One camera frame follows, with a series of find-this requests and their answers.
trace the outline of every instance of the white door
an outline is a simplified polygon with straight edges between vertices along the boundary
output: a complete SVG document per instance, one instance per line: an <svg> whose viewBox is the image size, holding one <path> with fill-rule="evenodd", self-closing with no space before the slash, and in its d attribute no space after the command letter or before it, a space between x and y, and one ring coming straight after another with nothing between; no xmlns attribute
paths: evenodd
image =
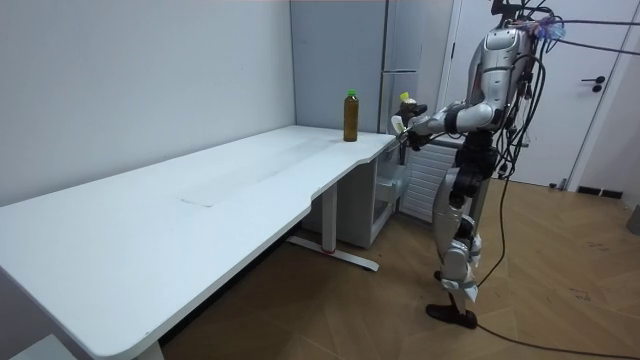
<svg viewBox="0 0 640 360"><path fill-rule="evenodd" d="M530 5L539 1L532 0ZM632 21L638 0L548 0L545 6L567 20ZM462 0L455 52L439 105L466 97L473 52L486 31L500 21L499 16L491 16L490 8L489 1ZM566 40L616 49L622 47L628 30L625 26L577 24L567 24L566 28ZM544 55L545 90L525 141L529 147L522 149L512 180L548 186L569 178L604 93L594 92L595 82L582 80L604 76L602 85L606 87L616 58L612 52L565 44Z"/></svg>

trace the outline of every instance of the plastic bottle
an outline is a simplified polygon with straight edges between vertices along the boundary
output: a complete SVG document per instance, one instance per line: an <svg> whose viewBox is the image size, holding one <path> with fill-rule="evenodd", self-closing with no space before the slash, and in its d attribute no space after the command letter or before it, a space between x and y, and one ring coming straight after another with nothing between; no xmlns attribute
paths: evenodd
<svg viewBox="0 0 640 360"><path fill-rule="evenodd" d="M355 89L347 91L344 99L344 141L358 140L358 108L360 101L356 97Z"/></svg>

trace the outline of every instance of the refrigerator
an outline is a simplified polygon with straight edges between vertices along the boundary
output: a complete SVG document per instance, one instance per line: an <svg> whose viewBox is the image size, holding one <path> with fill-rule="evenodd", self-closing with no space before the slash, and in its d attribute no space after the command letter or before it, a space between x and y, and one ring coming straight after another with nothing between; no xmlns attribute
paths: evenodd
<svg viewBox="0 0 640 360"><path fill-rule="evenodd" d="M386 133L400 94L415 94L425 1L291 1L297 124L343 128L347 89L359 131Z"/></svg>
<svg viewBox="0 0 640 360"><path fill-rule="evenodd" d="M416 93L425 1L291 1L297 125L343 129L347 89L360 100L358 130L388 133L400 94ZM338 183L338 239L369 248L409 182L398 150ZM304 228L320 231L322 199Z"/></svg>

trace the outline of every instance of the robot leg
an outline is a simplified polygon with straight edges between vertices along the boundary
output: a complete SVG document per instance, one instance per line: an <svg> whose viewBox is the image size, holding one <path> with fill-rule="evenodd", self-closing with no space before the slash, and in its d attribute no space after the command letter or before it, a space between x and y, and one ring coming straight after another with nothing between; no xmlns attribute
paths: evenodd
<svg viewBox="0 0 640 360"><path fill-rule="evenodd" d="M464 216L466 196L456 189L460 168L447 171L436 194L433 225L440 257L440 282L449 292L450 305L428 305L429 316L447 323L474 329L477 319L466 310L465 301L475 301L477 286L470 263L479 259L480 237L474 235L474 221Z"/></svg>

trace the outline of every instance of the door handle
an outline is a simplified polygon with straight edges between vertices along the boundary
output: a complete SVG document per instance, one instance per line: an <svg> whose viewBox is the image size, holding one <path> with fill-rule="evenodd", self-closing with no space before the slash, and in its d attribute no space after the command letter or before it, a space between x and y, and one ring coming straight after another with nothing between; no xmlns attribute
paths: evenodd
<svg viewBox="0 0 640 360"><path fill-rule="evenodd" d="M582 79L582 81L593 81L596 84L604 84L604 82L607 81L607 78L604 76L598 76L595 79Z"/></svg>

